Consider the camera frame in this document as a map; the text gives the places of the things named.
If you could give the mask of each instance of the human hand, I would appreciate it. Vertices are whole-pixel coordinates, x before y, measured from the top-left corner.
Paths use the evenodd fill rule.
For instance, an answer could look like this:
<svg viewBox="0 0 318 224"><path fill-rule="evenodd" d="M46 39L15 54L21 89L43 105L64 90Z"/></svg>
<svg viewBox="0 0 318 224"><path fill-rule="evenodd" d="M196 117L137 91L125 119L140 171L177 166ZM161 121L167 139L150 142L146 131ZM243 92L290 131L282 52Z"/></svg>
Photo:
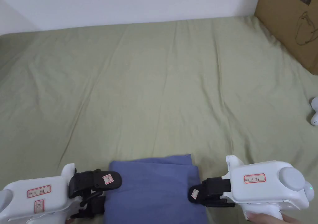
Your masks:
<svg viewBox="0 0 318 224"><path fill-rule="evenodd" d="M255 224L288 224L288 223L302 224L300 221L293 219L289 216L286 216L284 214L282 214L283 221L277 219L274 216L270 216L263 213L260 213L260 214L248 213L247 216L248 216L248 220Z"/></svg>

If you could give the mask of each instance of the white controller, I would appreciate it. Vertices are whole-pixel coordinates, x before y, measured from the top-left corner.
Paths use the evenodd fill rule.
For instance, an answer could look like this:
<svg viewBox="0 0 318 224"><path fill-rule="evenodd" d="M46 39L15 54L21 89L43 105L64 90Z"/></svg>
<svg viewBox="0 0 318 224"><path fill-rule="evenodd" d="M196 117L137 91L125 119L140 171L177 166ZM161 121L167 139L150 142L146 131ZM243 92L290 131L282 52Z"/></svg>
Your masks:
<svg viewBox="0 0 318 224"><path fill-rule="evenodd" d="M318 126L318 97L311 101L311 107L315 110L316 114L314 114L310 122L313 126Z"/></svg>
<svg viewBox="0 0 318 224"><path fill-rule="evenodd" d="M282 220L281 211L309 207L314 189L300 171L287 162L269 161L244 165L234 155L226 157L231 192L221 198L240 205L247 213L265 213Z"/></svg>

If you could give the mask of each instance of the folded towel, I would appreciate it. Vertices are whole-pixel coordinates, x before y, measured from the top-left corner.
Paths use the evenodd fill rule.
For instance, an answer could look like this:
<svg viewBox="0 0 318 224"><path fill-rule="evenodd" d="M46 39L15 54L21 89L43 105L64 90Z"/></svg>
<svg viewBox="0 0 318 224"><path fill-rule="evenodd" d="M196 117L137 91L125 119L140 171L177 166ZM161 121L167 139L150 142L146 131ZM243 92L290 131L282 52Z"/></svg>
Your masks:
<svg viewBox="0 0 318 224"><path fill-rule="evenodd" d="M190 155L113 161L122 186L106 193L105 224L205 224L206 208L188 201L188 190L200 183Z"/></svg>

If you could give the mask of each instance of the white label sticker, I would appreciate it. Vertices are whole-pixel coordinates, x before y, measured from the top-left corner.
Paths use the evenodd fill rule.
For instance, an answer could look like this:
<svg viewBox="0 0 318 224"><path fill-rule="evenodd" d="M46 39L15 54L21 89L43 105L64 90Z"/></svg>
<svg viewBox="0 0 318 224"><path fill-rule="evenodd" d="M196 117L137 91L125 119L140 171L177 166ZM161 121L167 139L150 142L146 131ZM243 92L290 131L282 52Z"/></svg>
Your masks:
<svg viewBox="0 0 318 224"><path fill-rule="evenodd" d="M34 213L43 213L44 212L44 200L38 200L34 202Z"/></svg>
<svg viewBox="0 0 318 224"><path fill-rule="evenodd" d="M36 197L36 196L39 196L39 195L48 194L50 192L51 192L51 186L50 185L44 186L44 187L37 187L37 188L28 190L27 197L28 198L32 198L32 197Z"/></svg>
<svg viewBox="0 0 318 224"><path fill-rule="evenodd" d="M112 176L110 174L107 174L103 177L103 180L105 182L105 185L114 182L114 179L112 179Z"/></svg>
<svg viewBox="0 0 318 224"><path fill-rule="evenodd" d="M245 175L244 182L245 183L263 183L263 182L266 182L266 176L264 173Z"/></svg>
<svg viewBox="0 0 318 224"><path fill-rule="evenodd" d="M191 194L191 197L193 197L194 199L197 199L198 193L199 193L199 190L194 189L192 194Z"/></svg>

